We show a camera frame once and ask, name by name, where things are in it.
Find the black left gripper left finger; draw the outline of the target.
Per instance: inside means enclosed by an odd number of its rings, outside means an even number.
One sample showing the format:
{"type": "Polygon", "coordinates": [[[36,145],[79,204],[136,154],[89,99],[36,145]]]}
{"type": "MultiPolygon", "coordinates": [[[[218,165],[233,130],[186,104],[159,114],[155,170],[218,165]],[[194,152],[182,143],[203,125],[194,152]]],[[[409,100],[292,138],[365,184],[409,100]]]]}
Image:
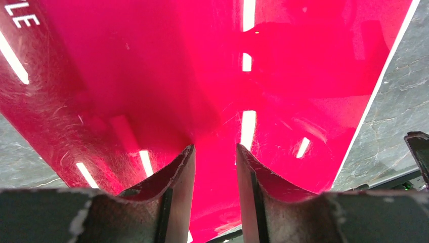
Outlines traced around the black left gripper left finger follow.
{"type": "Polygon", "coordinates": [[[89,188],[1,190],[1,242],[187,242],[196,149],[117,196],[89,188]]]}

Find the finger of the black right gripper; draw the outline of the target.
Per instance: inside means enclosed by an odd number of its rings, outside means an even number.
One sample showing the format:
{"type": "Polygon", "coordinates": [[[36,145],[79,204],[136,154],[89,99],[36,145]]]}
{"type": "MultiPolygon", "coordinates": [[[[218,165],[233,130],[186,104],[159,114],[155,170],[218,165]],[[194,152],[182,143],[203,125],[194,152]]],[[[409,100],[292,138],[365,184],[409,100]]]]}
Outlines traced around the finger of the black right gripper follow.
{"type": "Polygon", "coordinates": [[[428,134],[421,131],[408,132],[404,140],[428,188],[428,134]]]}

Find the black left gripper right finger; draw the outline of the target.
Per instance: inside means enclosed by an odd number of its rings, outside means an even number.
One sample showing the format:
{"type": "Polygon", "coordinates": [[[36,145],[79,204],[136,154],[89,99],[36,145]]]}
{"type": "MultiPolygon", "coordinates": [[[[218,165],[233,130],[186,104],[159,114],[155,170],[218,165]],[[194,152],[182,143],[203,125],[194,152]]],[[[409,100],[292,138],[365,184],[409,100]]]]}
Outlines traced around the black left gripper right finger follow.
{"type": "Polygon", "coordinates": [[[428,242],[428,193],[364,190],[313,194],[236,146],[245,242],[428,242]]]}

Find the red file folder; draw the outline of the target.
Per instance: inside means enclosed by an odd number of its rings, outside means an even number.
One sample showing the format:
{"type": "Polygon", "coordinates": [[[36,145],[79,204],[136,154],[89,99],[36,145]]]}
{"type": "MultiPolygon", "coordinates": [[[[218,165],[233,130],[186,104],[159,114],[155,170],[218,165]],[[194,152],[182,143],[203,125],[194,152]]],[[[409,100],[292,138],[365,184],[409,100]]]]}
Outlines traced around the red file folder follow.
{"type": "Polygon", "coordinates": [[[113,196],[196,149],[187,242],[241,225],[236,146],[329,191],[418,1],[1,1],[1,114],[113,196]]]}

